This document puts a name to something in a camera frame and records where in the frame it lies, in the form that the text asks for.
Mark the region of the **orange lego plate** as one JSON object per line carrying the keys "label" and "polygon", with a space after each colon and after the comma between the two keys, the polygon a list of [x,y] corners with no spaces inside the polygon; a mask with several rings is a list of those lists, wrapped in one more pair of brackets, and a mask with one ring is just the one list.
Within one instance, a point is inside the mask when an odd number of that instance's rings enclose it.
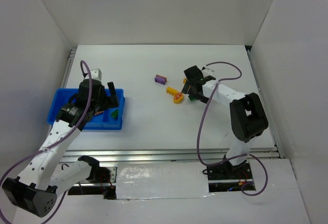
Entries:
{"label": "orange lego plate", "polygon": [[96,113],[94,114],[94,116],[101,115],[101,114],[103,114],[103,113],[104,113],[104,111],[98,111],[98,112],[96,112]]}

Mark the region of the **green lego brick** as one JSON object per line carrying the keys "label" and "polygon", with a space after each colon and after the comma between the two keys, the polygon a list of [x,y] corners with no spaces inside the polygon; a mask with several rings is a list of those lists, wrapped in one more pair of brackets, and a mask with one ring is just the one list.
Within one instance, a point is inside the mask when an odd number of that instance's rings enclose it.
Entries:
{"label": "green lego brick", "polygon": [[189,95],[188,98],[189,98],[190,101],[195,101],[196,100],[196,98],[191,96],[191,95]]}
{"label": "green lego brick", "polygon": [[111,113],[111,117],[113,119],[118,119],[119,117],[119,110],[118,109],[115,109],[112,113]]}

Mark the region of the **yellow round lego orange print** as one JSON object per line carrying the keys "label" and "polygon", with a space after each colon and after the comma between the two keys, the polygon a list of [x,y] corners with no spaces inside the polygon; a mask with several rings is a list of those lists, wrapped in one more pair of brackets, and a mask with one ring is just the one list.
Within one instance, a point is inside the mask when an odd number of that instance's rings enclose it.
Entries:
{"label": "yellow round lego orange print", "polygon": [[176,93],[173,97],[173,103],[174,104],[180,104],[184,99],[183,93]]}

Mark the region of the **purple lego brick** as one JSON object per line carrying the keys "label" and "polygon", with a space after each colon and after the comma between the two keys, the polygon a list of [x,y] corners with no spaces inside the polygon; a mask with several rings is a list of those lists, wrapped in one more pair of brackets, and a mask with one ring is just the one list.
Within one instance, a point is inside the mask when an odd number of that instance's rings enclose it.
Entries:
{"label": "purple lego brick", "polygon": [[164,76],[161,76],[161,75],[156,74],[156,75],[155,75],[155,78],[154,78],[154,81],[155,81],[156,83],[159,83],[159,84],[165,85],[166,82],[167,82],[167,78],[164,77]]}

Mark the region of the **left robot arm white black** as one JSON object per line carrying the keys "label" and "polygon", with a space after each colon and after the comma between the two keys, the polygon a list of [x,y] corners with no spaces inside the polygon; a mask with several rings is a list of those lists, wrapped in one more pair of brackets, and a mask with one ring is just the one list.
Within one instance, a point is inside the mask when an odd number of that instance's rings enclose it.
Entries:
{"label": "left robot arm white black", "polygon": [[91,156],[80,156],[67,168],[56,172],[59,161],[82,130],[120,130],[125,105],[123,89],[112,82],[105,88],[93,80],[90,108],[76,130],[73,127],[85,110],[89,82],[77,89],[58,89],[48,115],[52,129],[41,147],[41,153],[29,162],[16,178],[8,177],[2,184],[10,202],[38,217],[51,212],[57,198],[80,181],[114,183],[114,168],[100,166]]}

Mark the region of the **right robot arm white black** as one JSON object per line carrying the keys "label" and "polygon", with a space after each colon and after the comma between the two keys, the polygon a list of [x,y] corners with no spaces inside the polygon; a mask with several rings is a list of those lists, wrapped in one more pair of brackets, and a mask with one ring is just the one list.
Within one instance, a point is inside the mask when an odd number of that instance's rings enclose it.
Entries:
{"label": "right robot arm white black", "polygon": [[[245,167],[252,143],[269,127],[258,94],[245,94],[222,84],[223,81],[238,80],[242,77],[242,71],[238,67],[234,64],[231,64],[231,67],[237,70],[237,76],[221,79],[216,79],[210,73],[205,74],[207,65],[202,68],[191,66],[184,71],[186,82],[182,93],[206,105],[197,132],[196,153],[199,161],[206,167],[205,174],[210,178],[238,175]],[[214,101],[229,110],[234,137],[223,160],[209,164],[201,157],[200,138],[207,111]]]}

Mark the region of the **blue compartment bin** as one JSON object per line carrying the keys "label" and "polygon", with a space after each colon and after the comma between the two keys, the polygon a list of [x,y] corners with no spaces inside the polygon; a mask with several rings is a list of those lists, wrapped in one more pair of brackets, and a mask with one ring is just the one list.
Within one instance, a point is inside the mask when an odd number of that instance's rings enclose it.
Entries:
{"label": "blue compartment bin", "polygon": [[[59,88],[57,89],[52,105],[48,112],[47,123],[53,125],[56,115],[60,108],[66,104],[69,98],[78,92],[78,89],[74,88]],[[122,128],[122,115],[125,106],[125,97],[123,89],[116,89],[119,106],[117,108],[111,108],[104,111],[103,114],[94,116],[90,122],[85,125],[85,130],[121,130]],[[119,110],[118,119],[113,119],[111,113],[115,110]]]}

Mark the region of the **white foam block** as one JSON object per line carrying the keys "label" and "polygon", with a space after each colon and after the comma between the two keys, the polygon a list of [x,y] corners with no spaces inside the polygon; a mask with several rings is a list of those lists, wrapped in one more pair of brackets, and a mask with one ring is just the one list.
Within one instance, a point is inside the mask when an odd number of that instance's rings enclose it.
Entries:
{"label": "white foam block", "polygon": [[199,162],[119,164],[118,199],[185,199],[210,196]]}

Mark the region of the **aluminium rail frame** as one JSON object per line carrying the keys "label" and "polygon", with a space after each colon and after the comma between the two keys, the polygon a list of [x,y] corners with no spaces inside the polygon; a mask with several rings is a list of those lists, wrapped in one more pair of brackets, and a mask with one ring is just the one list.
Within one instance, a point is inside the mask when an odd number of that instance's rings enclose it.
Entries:
{"label": "aluminium rail frame", "polygon": [[[217,78],[238,74],[226,82],[244,93],[258,92],[248,54],[243,45],[80,45],[69,54],[64,88],[77,88],[82,80],[80,61],[102,71],[102,83],[113,82],[124,90],[121,130],[83,130],[64,153],[62,163],[88,155],[104,164],[198,160],[196,138],[205,104],[185,98],[174,104],[166,86],[154,81],[156,74],[167,85],[182,89],[184,70],[209,65]],[[200,138],[204,161],[213,163],[229,150],[233,141],[229,110],[212,102]]]}

